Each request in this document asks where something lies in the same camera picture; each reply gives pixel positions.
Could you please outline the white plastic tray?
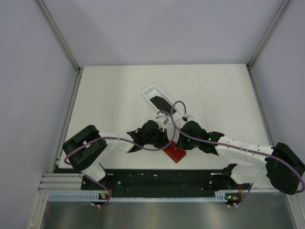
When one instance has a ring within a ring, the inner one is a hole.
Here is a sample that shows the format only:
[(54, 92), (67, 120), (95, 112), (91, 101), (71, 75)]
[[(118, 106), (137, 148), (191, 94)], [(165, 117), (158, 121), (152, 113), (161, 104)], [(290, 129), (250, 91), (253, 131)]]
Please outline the white plastic tray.
[(171, 109), (173, 106), (173, 100), (157, 85), (151, 85), (148, 88), (144, 89), (142, 92), (144, 98), (148, 103), (159, 112), (156, 114), (156, 118), (161, 116), (168, 116), (164, 112), (171, 114)]

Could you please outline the red leather card holder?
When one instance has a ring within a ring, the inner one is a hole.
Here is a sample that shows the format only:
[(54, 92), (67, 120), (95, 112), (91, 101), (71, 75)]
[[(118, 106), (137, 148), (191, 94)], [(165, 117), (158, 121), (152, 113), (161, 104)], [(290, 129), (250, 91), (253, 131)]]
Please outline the red leather card holder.
[(163, 151), (175, 163), (179, 163), (186, 156), (186, 151), (179, 149), (175, 142), (172, 142), (171, 145), (165, 148)]

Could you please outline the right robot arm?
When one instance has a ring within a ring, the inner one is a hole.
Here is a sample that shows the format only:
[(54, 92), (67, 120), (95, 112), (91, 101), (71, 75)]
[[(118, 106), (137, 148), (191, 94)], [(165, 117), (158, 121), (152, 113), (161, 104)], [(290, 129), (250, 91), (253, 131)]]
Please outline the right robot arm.
[(229, 138), (223, 133), (206, 132), (195, 121), (186, 122), (178, 131), (177, 147), (180, 149), (198, 148), (207, 154), (248, 163), (247, 166), (230, 166), (229, 173), (222, 177), (226, 188), (232, 189), (238, 184), (252, 183), (271, 185), (288, 195), (305, 190), (305, 182), (302, 179), (305, 165), (284, 143), (277, 143), (275, 146), (253, 145)]

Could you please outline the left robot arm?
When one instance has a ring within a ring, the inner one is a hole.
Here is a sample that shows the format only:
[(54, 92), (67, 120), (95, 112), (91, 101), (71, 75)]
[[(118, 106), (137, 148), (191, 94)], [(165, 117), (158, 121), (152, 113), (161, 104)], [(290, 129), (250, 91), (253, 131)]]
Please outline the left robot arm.
[(62, 149), (66, 154), (64, 163), (89, 176), (97, 189), (103, 189), (108, 184), (108, 178), (102, 167), (102, 152), (133, 153), (142, 149), (157, 151), (169, 147), (171, 142), (167, 130), (158, 122), (149, 120), (141, 128), (121, 135), (102, 133), (94, 125), (89, 125), (67, 140)]

